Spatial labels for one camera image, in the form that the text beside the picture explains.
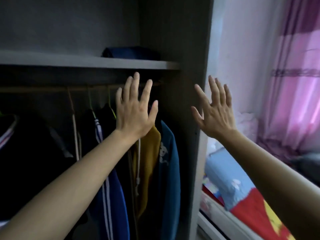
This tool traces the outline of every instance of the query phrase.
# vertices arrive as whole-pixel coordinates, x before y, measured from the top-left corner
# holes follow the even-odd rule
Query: wooden hanging rod
[[[146,84],[141,83],[139,87],[144,87]],[[159,86],[161,82],[154,82],[152,86]],[[33,93],[33,92],[67,92],[70,91],[87,91],[102,90],[102,89],[118,89],[123,88],[124,84],[109,84],[109,85],[88,85],[88,86],[19,86],[19,87],[0,87],[0,93]]]

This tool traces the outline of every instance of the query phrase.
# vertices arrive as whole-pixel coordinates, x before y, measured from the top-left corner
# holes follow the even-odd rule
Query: mattress
[[[231,240],[263,240],[203,191],[201,192],[200,209]]]

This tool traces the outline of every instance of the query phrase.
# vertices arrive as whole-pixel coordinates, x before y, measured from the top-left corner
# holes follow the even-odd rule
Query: yellow hoodie
[[[159,149],[161,142],[161,134],[155,126],[153,126],[145,137],[140,140],[140,167],[139,178],[140,183],[138,185],[137,207],[138,218],[142,215],[147,207],[148,202],[148,187],[151,182],[153,170],[157,164]],[[138,149],[139,142],[135,144],[132,164],[134,179],[137,178],[138,170]]]

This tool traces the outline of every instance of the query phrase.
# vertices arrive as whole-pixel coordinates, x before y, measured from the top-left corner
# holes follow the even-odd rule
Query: forearm
[[[34,197],[0,231],[0,239],[63,239],[133,143],[115,130]]]
[[[220,141],[297,239],[319,234],[317,186],[236,130]]]

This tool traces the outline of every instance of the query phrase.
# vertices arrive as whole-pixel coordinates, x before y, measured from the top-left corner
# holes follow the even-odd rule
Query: purple curtain
[[[260,144],[283,159],[319,132],[320,0],[289,0],[269,87]]]

